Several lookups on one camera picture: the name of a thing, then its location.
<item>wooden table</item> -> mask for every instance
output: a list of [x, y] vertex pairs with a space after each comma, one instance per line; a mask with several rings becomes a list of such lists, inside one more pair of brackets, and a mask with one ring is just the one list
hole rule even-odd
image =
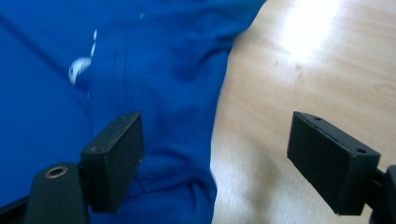
[[396, 164], [396, 1], [268, 0], [235, 43], [219, 100], [213, 223], [368, 223], [339, 217], [287, 159], [293, 111]]

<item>blue shirt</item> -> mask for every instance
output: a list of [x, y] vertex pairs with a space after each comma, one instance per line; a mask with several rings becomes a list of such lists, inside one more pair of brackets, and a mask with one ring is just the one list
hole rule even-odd
[[0, 206], [140, 111], [146, 156], [120, 213], [92, 223], [210, 223], [210, 141], [234, 38], [263, 0], [0, 2]]

